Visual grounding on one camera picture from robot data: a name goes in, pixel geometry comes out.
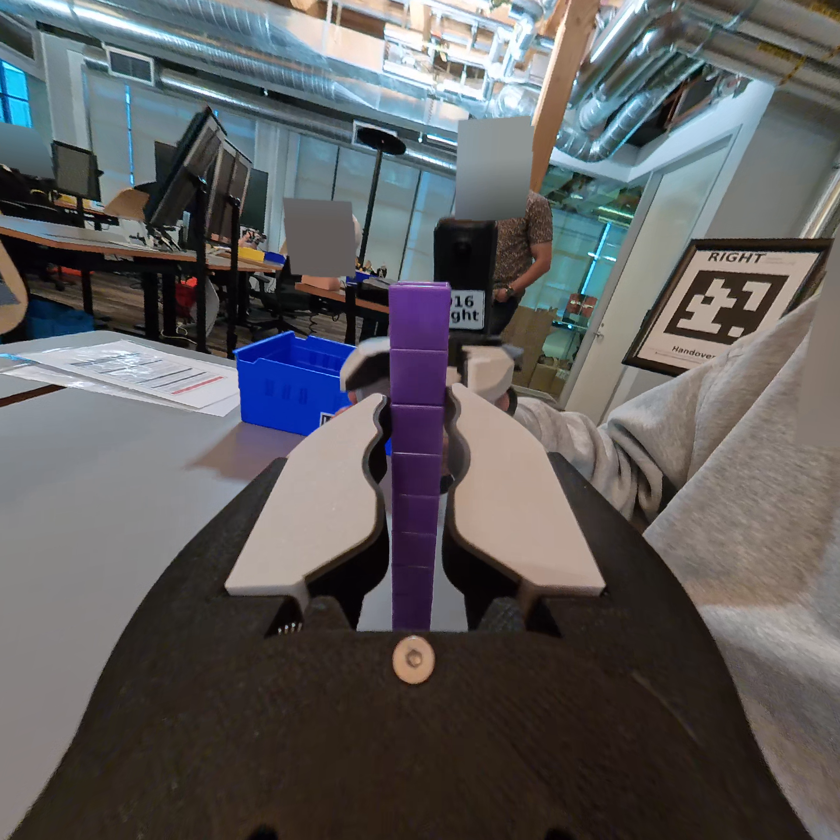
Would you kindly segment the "black floor lamp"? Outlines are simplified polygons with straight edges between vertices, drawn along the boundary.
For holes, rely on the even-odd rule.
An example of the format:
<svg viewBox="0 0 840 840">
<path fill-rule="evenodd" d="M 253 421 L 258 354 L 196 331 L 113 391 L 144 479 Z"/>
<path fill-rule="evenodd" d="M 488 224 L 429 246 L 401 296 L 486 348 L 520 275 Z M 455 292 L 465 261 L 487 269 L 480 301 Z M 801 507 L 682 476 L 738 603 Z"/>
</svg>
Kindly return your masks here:
<svg viewBox="0 0 840 840">
<path fill-rule="evenodd" d="M 375 152 L 374 169 L 371 178 L 371 189 L 366 207 L 364 224 L 362 226 L 362 239 L 358 259 L 364 264 L 366 250 L 369 242 L 373 213 L 375 210 L 375 198 L 382 172 L 382 162 L 385 156 L 399 157 L 406 152 L 406 145 L 402 139 L 393 133 L 374 126 L 362 126 L 356 130 L 355 139 L 359 144 Z"/>
</svg>

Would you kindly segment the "black monitor on arm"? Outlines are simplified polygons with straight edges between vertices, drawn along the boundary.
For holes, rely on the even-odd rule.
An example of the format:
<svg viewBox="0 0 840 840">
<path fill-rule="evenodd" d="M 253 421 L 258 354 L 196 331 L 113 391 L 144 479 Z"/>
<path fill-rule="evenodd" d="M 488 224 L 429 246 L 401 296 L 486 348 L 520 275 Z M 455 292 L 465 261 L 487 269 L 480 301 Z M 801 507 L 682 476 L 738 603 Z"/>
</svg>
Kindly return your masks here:
<svg viewBox="0 0 840 840">
<path fill-rule="evenodd" d="M 193 201 L 197 185 L 207 183 L 207 174 L 215 166 L 225 136 L 212 108 L 194 114 L 175 149 L 170 170 L 158 182 L 144 209 L 148 227 L 175 226 Z"/>
<path fill-rule="evenodd" d="M 208 191 L 206 240 L 231 245 L 239 239 L 234 210 L 242 209 L 247 195 L 252 161 L 229 140 L 222 140 Z"/>
</svg>

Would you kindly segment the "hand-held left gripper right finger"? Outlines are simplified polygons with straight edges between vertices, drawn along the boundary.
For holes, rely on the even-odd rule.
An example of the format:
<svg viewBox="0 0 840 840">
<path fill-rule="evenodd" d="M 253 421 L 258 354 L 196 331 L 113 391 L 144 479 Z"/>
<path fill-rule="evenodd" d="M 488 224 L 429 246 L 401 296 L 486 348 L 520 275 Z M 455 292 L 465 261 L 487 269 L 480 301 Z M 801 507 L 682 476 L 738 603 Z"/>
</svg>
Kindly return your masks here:
<svg viewBox="0 0 840 840">
<path fill-rule="evenodd" d="M 511 584 L 520 601 L 593 596 L 606 583 L 548 453 L 462 384 L 448 389 L 446 561 Z"/>
</svg>

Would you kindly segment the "white door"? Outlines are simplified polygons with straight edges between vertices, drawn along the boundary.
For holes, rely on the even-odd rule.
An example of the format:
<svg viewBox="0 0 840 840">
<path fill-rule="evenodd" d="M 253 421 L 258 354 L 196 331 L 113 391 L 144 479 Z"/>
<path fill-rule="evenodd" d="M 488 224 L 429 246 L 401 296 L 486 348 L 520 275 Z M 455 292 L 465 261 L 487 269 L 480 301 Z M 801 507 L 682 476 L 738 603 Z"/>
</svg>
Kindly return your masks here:
<svg viewBox="0 0 840 840">
<path fill-rule="evenodd" d="M 739 155 L 743 128 L 735 129 L 649 177 L 635 219 L 605 284 L 572 373 L 562 408 L 596 425 L 627 391 L 623 358 L 698 228 L 717 209 L 723 178 L 731 179 L 732 153 Z"/>
</svg>

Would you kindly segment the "wooden ceiling beam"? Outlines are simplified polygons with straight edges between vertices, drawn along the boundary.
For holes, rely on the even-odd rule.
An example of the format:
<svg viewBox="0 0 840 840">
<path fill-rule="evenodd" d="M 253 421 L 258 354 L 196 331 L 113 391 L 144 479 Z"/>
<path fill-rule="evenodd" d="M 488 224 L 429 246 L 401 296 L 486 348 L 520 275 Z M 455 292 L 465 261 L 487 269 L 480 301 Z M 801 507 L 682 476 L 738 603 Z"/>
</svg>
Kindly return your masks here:
<svg viewBox="0 0 840 840">
<path fill-rule="evenodd" d="M 595 30 L 599 1 L 561 1 L 555 4 L 545 33 L 553 46 L 537 106 L 532 115 L 530 190 L 538 192 L 569 104 L 574 79 Z"/>
</svg>

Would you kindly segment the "blue plastic bin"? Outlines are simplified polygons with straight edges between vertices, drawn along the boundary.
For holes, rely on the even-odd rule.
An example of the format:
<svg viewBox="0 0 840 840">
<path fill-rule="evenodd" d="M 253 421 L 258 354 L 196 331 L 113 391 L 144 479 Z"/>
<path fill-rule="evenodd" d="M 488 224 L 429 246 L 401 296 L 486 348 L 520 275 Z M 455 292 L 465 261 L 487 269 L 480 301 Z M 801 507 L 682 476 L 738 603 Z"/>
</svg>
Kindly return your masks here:
<svg viewBox="0 0 840 840">
<path fill-rule="evenodd" d="M 284 332 L 237 350 L 242 421 L 323 437 L 320 429 L 350 407 L 340 370 L 355 347 Z"/>
</svg>

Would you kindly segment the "small black monitor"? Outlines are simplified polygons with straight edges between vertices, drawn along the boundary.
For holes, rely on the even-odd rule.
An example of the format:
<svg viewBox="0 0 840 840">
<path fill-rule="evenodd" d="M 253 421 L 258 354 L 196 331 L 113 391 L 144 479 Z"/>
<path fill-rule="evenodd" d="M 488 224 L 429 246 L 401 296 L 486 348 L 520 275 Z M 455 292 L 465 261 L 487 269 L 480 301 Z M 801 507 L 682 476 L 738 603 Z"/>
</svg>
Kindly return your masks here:
<svg viewBox="0 0 840 840">
<path fill-rule="evenodd" d="M 101 201 L 97 156 L 87 149 L 52 140 L 51 153 L 55 188 L 58 193 Z"/>
</svg>

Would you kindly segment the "white printed paper sheet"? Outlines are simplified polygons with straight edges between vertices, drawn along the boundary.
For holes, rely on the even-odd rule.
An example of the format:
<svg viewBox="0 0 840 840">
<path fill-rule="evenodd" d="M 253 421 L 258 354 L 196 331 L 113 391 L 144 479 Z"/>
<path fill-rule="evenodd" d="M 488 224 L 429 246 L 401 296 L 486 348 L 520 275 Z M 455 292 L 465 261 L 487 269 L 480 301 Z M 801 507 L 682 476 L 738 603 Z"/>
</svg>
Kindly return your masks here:
<svg viewBox="0 0 840 840">
<path fill-rule="evenodd" d="M 130 340 L 3 352 L 2 373 L 216 417 L 230 414 L 240 402 L 235 367 Z"/>
</svg>

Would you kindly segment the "wooden background desk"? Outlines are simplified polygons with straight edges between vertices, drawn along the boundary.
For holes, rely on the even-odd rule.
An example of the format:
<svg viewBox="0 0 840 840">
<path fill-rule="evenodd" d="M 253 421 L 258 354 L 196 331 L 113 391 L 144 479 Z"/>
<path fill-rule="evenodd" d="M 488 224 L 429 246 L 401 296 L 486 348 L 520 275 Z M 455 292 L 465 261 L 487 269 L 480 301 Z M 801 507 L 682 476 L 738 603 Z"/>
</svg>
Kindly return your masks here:
<svg viewBox="0 0 840 840">
<path fill-rule="evenodd" d="M 24 240 L 35 245 L 79 253 L 196 263 L 196 253 L 193 251 L 167 251 L 137 243 L 124 243 L 111 239 L 107 233 L 21 217 L 2 215 L 1 235 Z M 212 270 L 228 270 L 231 255 L 207 255 L 206 267 Z M 272 261 L 267 256 L 262 261 L 247 259 L 244 248 L 241 248 L 238 252 L 238 270 L 240 271 L 265 271 L 268 273 L 279 271 L 284 265 L 285 261 Z"/>
</svg>

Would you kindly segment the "white wall vent grille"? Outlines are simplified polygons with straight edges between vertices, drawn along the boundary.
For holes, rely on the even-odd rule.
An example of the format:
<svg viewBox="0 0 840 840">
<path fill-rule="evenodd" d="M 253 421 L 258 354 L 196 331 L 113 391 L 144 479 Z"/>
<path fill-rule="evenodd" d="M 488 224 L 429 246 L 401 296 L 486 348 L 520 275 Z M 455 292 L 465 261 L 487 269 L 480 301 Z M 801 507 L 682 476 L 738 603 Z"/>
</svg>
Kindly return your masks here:
<svg viewBox="0 0 840 840">
<path fill-rule="evenodd" d="M 110 45 L 105 45 L 107 72 L 111 77 L 134 81 L 147 87 L 154 87 L 157 81 L 155 60 Z"/>
</svg>

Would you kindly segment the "brown cardboard box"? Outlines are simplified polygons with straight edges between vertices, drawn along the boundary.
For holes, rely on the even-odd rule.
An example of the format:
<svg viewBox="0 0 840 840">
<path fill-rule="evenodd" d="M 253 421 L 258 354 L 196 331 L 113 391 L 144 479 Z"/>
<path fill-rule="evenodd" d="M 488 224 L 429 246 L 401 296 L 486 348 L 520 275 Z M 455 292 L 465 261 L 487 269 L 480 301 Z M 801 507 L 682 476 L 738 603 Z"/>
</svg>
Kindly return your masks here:
<svg viewBox="0 0 840 840">
<path fill-rule="evenodd" d="M 514 385 L 554 396 L 560 393 L 557 364 L 543 360 L 543 345 L 558 317 L 556 308 L 518 306 L 501 335 L 504 343 L 521 351 L 519 361 L 514 364 Z"/>
</svg>

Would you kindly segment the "silver duct cluster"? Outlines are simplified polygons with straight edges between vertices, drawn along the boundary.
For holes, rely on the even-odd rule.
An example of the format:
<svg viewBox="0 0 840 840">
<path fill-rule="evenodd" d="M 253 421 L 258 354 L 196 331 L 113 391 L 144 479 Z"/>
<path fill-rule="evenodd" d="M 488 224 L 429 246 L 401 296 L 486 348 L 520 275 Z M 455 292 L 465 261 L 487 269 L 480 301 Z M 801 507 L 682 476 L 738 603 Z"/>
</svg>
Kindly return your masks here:
<svg viewBox="0 0 840 840">
<path fill-rule="evenodd" d="M 604 161 L 706 67 L 838 108 L 838 2 L 624 2 L 573 84 L 555 149 Z"/>
</svg>

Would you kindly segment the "person's grey hoodie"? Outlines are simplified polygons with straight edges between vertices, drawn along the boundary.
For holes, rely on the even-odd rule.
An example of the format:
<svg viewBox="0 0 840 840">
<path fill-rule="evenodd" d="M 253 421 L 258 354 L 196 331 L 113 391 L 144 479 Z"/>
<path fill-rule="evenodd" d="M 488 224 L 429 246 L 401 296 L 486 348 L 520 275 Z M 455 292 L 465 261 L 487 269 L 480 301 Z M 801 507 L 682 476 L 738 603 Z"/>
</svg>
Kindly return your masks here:
<svg viewBox="0 0 840 840">
<path fill-rule="evenodd" d="M 838 464 L 709 458 L 646 538 L 699 607 L 814 838 L 838 838 Z"/>
</svg>

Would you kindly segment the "silver ventilation duct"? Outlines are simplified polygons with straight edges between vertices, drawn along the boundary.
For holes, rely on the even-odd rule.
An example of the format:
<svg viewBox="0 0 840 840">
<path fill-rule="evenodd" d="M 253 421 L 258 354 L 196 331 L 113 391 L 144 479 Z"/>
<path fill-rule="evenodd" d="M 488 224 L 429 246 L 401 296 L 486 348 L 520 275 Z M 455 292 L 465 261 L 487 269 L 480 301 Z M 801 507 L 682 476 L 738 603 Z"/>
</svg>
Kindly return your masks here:
<svg viewBox="0 0 840 840">
<path fill-rule="evenodd" d="M 2 11 L 98 41 L 157 49 L 202 44 L 194 52 L 226 49 L 277 58 L 354 78 L 388 75 L 431 87 L 443 76 L 424 55 L 415 64 L 389 57 L 383 37 L 337 26 L 273 2 L 2 2 Z"/>
</svg>

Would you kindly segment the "purple block stack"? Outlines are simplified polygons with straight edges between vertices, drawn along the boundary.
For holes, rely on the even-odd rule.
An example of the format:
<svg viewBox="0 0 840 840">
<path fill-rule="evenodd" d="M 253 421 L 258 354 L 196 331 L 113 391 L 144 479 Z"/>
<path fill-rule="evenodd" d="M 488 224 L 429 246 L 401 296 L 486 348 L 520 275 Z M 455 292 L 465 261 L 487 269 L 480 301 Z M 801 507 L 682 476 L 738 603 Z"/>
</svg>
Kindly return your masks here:
<svg viewBox="0 0 840 840">
<path fill-rule="evenodd" d="M 431 624 L 442 475 L 449 285 L 389 291 L 392 420 L 392 627 Z"/>
</svg>

